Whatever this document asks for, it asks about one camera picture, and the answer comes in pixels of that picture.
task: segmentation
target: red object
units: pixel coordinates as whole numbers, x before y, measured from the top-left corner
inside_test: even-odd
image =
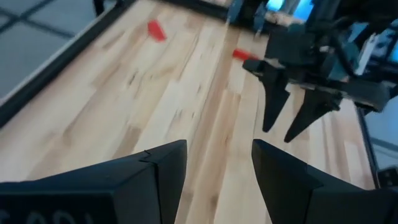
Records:
[[[254,54],[247,52],[245,50],[242,49],[235,49],[232,56],[234,58],[238,58],[241,60],[247,60],[247,59],[258,59],[257,56],[255,56]]]
[[[157,20],[148,22],[148,33],[157,41],[164,41],[167,37]]]

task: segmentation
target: wooden table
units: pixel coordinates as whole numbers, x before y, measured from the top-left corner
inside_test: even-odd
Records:
[[[165,42],[148,36],[150,19],[162,24]],[[303,90],[289,86],[272,131],[261,131],[264,89],[231,55],[239,47],[263,56],[266,43],[181,8],[138,1],[3,127],[0,180],[38,179],[187,139],[176,223],[269,224],[250,154],[260,138],[372,189],[352,102],[285,144],[303,100]]]

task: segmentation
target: red block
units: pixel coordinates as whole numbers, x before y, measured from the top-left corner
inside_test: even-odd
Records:
[[[148,33],[153,39],[159,42],[164,41],[167,38],[163,28],[157,20],[148,22]]]
[[[233,54],[232,54],[232,57],[238,58],[238,59],[241,59],[241,60],[258,59],[258,57],[255,56],[254,54],[252,54],[250,52],[247,52],[245,50],[242,50],[242,49],[235,49]]]

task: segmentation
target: wood grain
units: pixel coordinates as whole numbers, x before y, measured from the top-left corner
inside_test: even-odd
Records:
[[[147,35],[151,19],[164,27],[165,42]],[[266,44],[266,36],[138,1],[0,131],[0,180],[38,179],[187,139],[176,223],[271,224],[250,154],[252,139],[261,138],[373,188],[352,102],[286,144],[303,100],[303,90],[289,85],[276,124],[261,131],[264,89],[231,55],[239,47],[262,57]]]

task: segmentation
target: black metal frame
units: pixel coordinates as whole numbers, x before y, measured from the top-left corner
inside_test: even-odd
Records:
[[[97,15],[104,12],[104,0],[93,0],[94,9]],[[57,58],[51,61],[41,72],[39,72],[29,83],[26,83],[17,93],[12,95],[7,101],[0,105],[0,129],[7,124],[18,112],[29,103],[41,90],[43,90],[52,80],[57,78],[60,72],[72,62],[89,44],[97,38],[107,27],[109,27],[122,13],[126,11],[136,0],[117,0],[115,6],[110,9],[102,18],[89,28],[82,36],[64,50]],[[201,0],[163,0],[172,4],[189,8],[193,11],[215,17],[223,21],[226,20],[228,8],[212,4]],[[250,29],[243,24],[236,24],[238,27]],[[359,123],[362,128],[366,152],[369,157],[369,164],[376,188],[379,184],[376,179],[377,164],[374,158],[371,143],[369,141],[368,129],[364,122],[364,115],[361,109],[357,108]]]

